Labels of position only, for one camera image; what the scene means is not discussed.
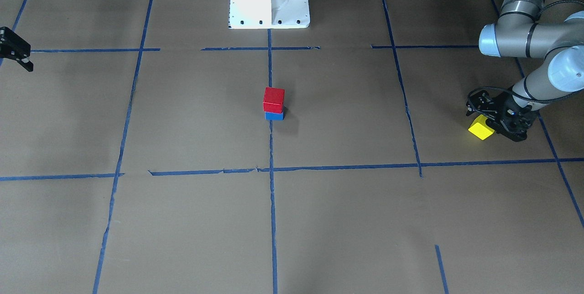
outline robotic arm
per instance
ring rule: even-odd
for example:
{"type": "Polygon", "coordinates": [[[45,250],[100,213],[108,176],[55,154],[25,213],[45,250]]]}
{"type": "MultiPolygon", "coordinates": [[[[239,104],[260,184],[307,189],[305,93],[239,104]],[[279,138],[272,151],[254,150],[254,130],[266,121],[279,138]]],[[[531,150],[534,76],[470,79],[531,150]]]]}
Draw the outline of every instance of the robotic arm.
{"type": "Polygon", "coordinates": [[[483,139],[493,132],[514,142],[527,138],[539,109],[584,89],[584,11],[560,24],[538,23],[544,0],[505,0],[495,24],[480,33],[479,48],[494,57],[542,58],[541,67],[508,89],[485,86],[469,93],[467,116],[479,117],[469,129],[483,139]],[[491,98],[487,90],[503,91],[491,98]]]}

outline black robot end effector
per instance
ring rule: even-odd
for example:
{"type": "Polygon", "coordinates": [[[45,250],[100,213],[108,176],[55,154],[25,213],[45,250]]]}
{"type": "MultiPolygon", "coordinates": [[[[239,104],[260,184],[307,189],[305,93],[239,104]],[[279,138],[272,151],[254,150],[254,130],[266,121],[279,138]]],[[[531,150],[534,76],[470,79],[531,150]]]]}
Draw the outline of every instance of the black robot end effector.
{"type": "Polygon", "coordinates": [[[486,125],[499,134],[521,142],[527,138],[527,130],[538,118],[539,111],[533,111],[531,105],[519,106],[513,95],[503,91],[492,98],[481,88],[471,91],[467,100],[467,116],[480,113],[487,118],[486,125]]]}
{"type": "Polygon", "coordinates": [[[33,71],[29,60],[31,45],[8,27],[0,27],[0,58],[12,59],[27,71],[33,71]]]}

